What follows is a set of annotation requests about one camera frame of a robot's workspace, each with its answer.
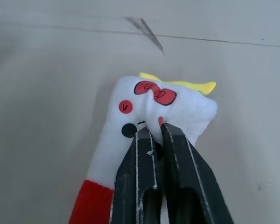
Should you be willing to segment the white plush toy red bow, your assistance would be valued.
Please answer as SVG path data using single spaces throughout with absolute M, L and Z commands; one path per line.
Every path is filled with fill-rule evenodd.
M 69 224 L 109 224 L 115 175 L 137 131 L 147 127 L 161 143 L 161 125 L 169 123 L 195 144 L 217 113 L 217 103 L 207 97 L 215 85 L 164 82 L 147 73 L 121 78 Z

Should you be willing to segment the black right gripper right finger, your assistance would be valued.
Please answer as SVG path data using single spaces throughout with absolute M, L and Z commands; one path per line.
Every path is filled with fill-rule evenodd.
M 234 224 L 215 175 L 183 131 L 161 127 L 169 224 Z

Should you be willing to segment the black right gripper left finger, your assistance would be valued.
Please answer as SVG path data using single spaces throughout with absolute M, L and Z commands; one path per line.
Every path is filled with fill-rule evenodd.
M 161 224 L 162 199 L 156 144 L 144 127 L 117 170 L 110 224 Z

